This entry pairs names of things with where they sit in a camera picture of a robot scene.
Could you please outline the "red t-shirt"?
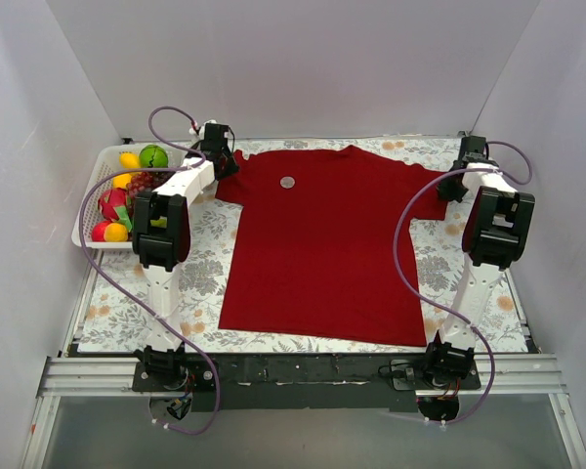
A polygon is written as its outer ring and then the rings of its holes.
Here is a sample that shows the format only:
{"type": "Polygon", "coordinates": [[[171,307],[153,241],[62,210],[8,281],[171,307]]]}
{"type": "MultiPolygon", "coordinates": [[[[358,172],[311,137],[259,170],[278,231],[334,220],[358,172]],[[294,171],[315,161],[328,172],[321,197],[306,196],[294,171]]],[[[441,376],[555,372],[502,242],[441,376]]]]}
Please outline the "red t-shirt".
{"type": "Polygon", "coordinates": [[[426,344],[408,226],[444,219],[428,189],[436,171],[352,146],[238,163],[216,190],[241,208],[221,328],[426,344]]]}

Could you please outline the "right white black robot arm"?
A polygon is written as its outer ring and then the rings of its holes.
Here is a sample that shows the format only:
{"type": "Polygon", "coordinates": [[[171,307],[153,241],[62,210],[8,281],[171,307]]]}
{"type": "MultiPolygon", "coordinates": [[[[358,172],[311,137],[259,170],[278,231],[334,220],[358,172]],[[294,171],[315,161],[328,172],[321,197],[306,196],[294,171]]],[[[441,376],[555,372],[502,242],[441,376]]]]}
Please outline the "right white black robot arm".
{"type": "Polygon", "coordinates": [[[535,197],[511,185],[513,179],[501,175],[489,158],[490,144],[484,137],[464,137],[452,175],[437,188],[446,201],[474,196],[462,234],[463,273],[451,305],[460,316],[447,317],[422,364],[424,380],[437,389],[458,385],[476,373],[474,329],[503,274],[522,257],[535,208],[535,197]]]}

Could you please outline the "round patterned brooch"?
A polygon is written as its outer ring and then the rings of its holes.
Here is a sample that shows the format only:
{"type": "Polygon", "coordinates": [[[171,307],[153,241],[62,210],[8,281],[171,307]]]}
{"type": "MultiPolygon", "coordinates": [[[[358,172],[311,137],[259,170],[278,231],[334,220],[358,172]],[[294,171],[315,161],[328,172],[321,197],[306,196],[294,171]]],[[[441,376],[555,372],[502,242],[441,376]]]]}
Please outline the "round patterned brooch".
{"type": "Polygon", "coordinates": [[[295,186],[295,179],[290,176],[285,176],[280,180],[280,186],[286,190],[292,189],[295,186]]]}

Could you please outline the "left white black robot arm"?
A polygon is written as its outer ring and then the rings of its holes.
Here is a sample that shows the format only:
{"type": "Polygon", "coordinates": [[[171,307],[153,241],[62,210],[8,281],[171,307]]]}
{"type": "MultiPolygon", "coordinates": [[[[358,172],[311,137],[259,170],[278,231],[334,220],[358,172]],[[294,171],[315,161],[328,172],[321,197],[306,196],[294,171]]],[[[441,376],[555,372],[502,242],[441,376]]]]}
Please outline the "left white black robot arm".
{"type": "Polygon", "coordinates": [[[146,305],[153,318],[146,345],[136,355],[142,377],[165,390],[180,390],[189,379],[179,337],[180,275],[190,249],[189,206],[209,185],[238,171],[234,141],[228,125],[204,123],[181,170],[162,186],[140,192],[135,200],[133,251],[146,277],[146,305]]]}

